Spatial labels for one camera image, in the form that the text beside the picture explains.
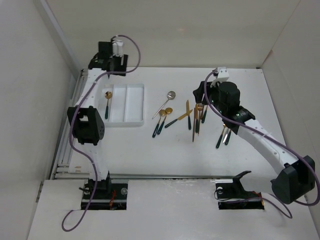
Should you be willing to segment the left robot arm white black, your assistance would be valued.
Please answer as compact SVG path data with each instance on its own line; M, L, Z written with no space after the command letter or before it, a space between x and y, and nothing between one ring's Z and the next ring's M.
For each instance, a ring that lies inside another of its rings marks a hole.
M107 164L102 157L101 140L105 135L104 115L98 111L103 95L102 76L125 76L128 55L124 54L121 40L100 41L98 52L88 65L87 79L75 106L69 107L67 116L72 128L72 136L80 147L77 152L89 158L88 192L100 198L111 195L112 186Z

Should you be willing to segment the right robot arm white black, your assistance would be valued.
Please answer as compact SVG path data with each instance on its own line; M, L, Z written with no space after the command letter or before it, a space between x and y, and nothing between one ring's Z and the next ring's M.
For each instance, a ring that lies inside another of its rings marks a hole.
M202 81L193 92L195 102L210 106L223 123L249 143L271 165L277 174L270 181L274 195L285 204L291 204L319 185L315 162L309 157L298 157L278 142L240 105L240 90L233 82Z

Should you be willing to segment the silver spoon thin handle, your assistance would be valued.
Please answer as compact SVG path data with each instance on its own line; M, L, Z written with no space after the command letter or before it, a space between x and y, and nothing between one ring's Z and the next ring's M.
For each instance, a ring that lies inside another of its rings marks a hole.
M176 97L176 92L173 91L173 90L171 90L171 91L169 91L169 92L167 93L166 97L167 97L167 100L163 103L163 105L162 105L162 106L158 109L158 111L154 114L154 116L152 117L152 119L154 119L154 118L157 116L157 114L163 109L163 107L168 103L168 101L175 99L175 97Z

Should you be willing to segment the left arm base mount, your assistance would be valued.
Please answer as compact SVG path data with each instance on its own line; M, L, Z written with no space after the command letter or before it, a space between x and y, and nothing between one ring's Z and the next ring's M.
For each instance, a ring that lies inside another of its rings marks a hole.
M95 181L88 179L82 191L81 210L85 210L90 202ZM110 175L97 183L97 188L89 204L88 210L122 211L127 209L128 181L125 179L112 179Z

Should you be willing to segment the gold spoon green handle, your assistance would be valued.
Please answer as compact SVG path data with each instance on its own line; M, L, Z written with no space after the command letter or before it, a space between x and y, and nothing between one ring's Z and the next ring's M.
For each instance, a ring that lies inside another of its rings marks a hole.
M112 98L113 96L113 93L111 91L107 91L105 94L104 94L105 98L106 98L106 108L105 108L105 114L104 114L104 118L105 119L108 119L109 117L109 101L110 99Z
M161 131L164 127L164 124L165 124L165 121L166 121L166 118L169 114L171 114L173 112L173 109L171 107L167 107L165 110L164 110L164 119L162 120L161 122L161 125L160 127L158 128L157 130L157 134L160 135L161 134Z
M156 137L158 129L159 129L159 125L160 125L160 122L161 122L161 119L162 119L162 116L164 116L165 114L166 114L166 111L164 109L159 111L159 120L158 120L158 123L157 123L154 131L153 131L152 138Z

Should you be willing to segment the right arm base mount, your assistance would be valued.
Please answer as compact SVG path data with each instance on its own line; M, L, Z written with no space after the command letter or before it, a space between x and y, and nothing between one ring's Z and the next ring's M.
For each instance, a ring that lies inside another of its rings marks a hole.
M215 181L216 190L214 197L218 201L219 210L264 210L261 193L246 191L241 183L241 178L251 173L243 171L232 178L218 179Z

